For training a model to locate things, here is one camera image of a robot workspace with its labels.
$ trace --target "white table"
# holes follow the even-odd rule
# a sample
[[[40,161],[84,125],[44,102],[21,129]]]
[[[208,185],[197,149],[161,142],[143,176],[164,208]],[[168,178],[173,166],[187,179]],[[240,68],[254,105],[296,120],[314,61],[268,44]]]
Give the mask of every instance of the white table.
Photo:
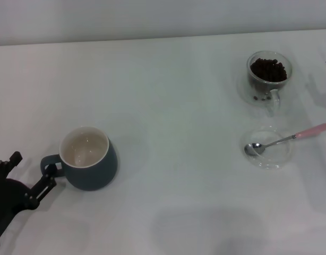
[[[294,99],[274,119],[235,85],[264,49],[294,67]],[[0,254],[326,254],[326,133],[275,171],[239,147],[263,123],[326,122],[325,61],[326,30],[0,47],[0,159],[24,158],[12,178],[34,185],[80,125],[105,130],[120,161],[96,192],[58,180]]]

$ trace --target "metal spoon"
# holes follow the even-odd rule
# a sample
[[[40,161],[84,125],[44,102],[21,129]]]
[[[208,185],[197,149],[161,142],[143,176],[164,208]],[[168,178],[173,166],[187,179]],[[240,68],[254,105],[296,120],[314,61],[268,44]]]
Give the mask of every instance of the metal spoon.
[[[293,134],[289,137],[285,137],[282,138],[280,140],[277,140],[275,142],[272,142],[268,145],[263,145],[260,143],[249,143],[244,147],[244,152],[248,155],[248,156],[257,156],[257,155],[261,155],[264,150],[272,145],[276,145],[278,143],[282,143],[285,141],[288,141],[290,139],[296,139],[296,138],[304,138],[304,137],[311,137],[313,135],[317,135],[320,134],[321,132],[326,130],[326,123],[320,124],[318,126],[312,127],[310,129],[306,129],[304,131],[298,132],[296,134]]]

